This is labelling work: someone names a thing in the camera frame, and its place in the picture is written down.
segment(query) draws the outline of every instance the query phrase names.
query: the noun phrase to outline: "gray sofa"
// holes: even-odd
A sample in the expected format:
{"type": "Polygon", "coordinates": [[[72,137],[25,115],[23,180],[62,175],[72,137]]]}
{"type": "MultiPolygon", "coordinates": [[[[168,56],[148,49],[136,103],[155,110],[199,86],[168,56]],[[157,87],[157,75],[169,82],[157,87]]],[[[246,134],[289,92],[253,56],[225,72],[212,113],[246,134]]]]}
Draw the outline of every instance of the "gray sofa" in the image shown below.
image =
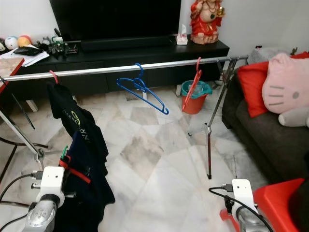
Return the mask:
{"type": "Polygon", "coordinates": [[[237,75],[228,86],[222,121],[243,141],[271,183],[308,177],[304,155],[309,152],[309,129],[284,127],[271,112],[251,118],[237,75]]]}

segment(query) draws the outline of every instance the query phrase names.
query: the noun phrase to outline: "black tv stand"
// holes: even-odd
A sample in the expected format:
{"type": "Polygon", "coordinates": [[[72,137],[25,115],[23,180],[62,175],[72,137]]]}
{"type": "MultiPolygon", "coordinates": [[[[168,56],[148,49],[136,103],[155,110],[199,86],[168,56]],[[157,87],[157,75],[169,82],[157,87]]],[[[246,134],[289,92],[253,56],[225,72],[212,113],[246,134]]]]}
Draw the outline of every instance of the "black tv stand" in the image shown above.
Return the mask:
{"type": "MultiPolygon", "coordinates": [[[[171,40],[169,46],[139,47],[126,49],[113,49],[105,51],[84,52],[78,47],[77,54],[68,54],[67,57],[50,56],[29,67],[21,67],[16,75],[47,73],[53,71],[69,71],[82,69],[95,69],[106,67],[117,67],[125,65],[151,64],[179,60],[189,60],[202,58],[226,57],[229,47],[221,41],[208,45],[193,43],[188,38],[188,45],[181,46],[176,44],[175,38],[171,40]]],[[[220,77],[217,64],[200,65],[203,74],[202,81],[218,80],[220,77]]],[[[133,72],[113,72],[104,74],[79,75],[60,78],[60,83],[67,86],[73,95],[107,93],[122,90],[116,84],[116,79],[120,77],[136,78],[139,71],[133,72]]],[[[193,80],[196,68],[192,66],[180,66],[164,69],[145,70],[143,81],[147,87],[160,87],[168,85],[179,85],[186,80],[193,80]]],[[[35,100],[46,98],[46,82],[50,79],[40,79],[31,81],[10,82],[10,90],[19,100],[35,100]]],[[[10,93],[5,88],[2,94],[7,92],[8,97],[1,94],[1,100],[11,99],[10,93]]]]}
{"type": "Polygon", "coordinates": [[[169,36],[85,40],[81,42],[82,50],[85,52],[114,50],[121,48],[164,46],[169,44],[171,44],[171,38],[169,36]]]}

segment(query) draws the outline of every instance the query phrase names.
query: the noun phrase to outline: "ball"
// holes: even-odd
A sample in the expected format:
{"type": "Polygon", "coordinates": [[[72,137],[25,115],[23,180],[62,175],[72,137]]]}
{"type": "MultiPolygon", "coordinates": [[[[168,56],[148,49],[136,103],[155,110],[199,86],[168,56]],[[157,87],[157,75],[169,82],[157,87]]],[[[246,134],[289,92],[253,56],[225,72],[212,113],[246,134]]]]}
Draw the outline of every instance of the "ball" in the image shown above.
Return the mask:
{"type": "Polygon", "coordinates": [[[15,48],[18,48],[17,38],[15,36],[10,36],[5,39],[5,46],[9,50],[13,50],[15,48]]]}
{"type": "Polygon", "coordinates": [[[22,35],[17,40],[18,46],[23,47],[31,44],[31,39],[27,35],[22,35]]]}

